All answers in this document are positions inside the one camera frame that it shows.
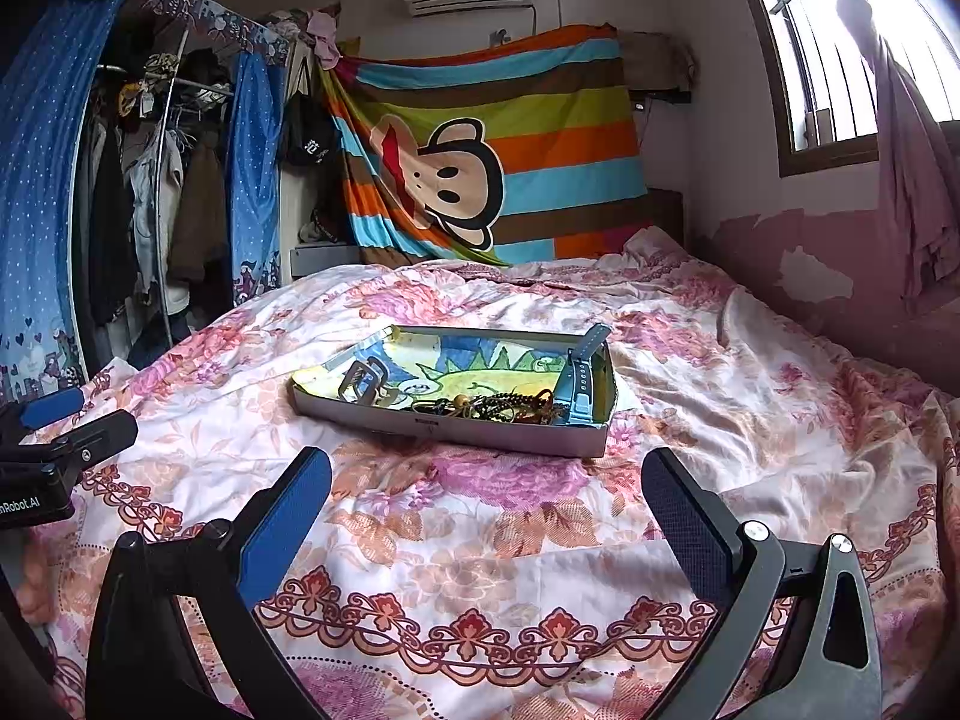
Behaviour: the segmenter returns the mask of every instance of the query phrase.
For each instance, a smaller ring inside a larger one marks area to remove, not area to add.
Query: pink curtain
[[[910,74],[877,33],[867,0],[837,14],[877,80],[880,233],[901,296],[911,300],[960,269],[960,170]]]

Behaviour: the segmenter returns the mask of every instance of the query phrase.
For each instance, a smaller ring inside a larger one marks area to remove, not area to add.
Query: white paint patch
[[[785,251],[781,258],[781,279],[778,287],[794,300],[819,303],[831,298],[851,298],[853,279],[840,271],[828,268],[812,254],[797,247]]]

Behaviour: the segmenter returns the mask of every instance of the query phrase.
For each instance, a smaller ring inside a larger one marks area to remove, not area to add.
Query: box
[[[577,336],[392,325],[323,365],[297,371],[291,398],[301,415],[354,428],[536,455],[601,457],[616,406],[609,331],[594,325]],[[347,372],[360,368],[382,371],[383,386],[362,392],[349,386]],[[404,410],[416,401],[458,394],[535,395],[543,389],[554,392],[558,406],[551,424]]]

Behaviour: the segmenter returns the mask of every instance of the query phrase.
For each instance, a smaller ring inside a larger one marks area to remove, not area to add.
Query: floral bedspread
[[[286,391],[293,371],[393,323],[594,322],[614,328],[620,390],[601,460],[378,439],[295,415]],[[642,717],[714,615],[640,491],[640,463],[661,445],[741,519],[798,541],[853,537],[887,716],[954,600],[940,550],[960,546],[960,400],[809,336],[656,229],[598,261],[342,266],[246,303],[147,370],[114,361],[86,395],[40,440],[116,408],[140,434],[85,475],[72,520],[37,531],[56,692],[78,717],[117,536],[181,538],[234,517],[306,445],[330,455],[333,494],[257,613],[335,720]],[[757,688],[787,609],[729,707]],[[218,695],[241,709],[198,611],[184,610]]]

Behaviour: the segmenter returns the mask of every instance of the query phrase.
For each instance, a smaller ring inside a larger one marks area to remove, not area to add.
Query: window
[[[748,0],[770,76],[781,175],[877,159],[874,77],[837,0]],[[869,0],[880,34],[960,151],[960,58],[919,0]]]

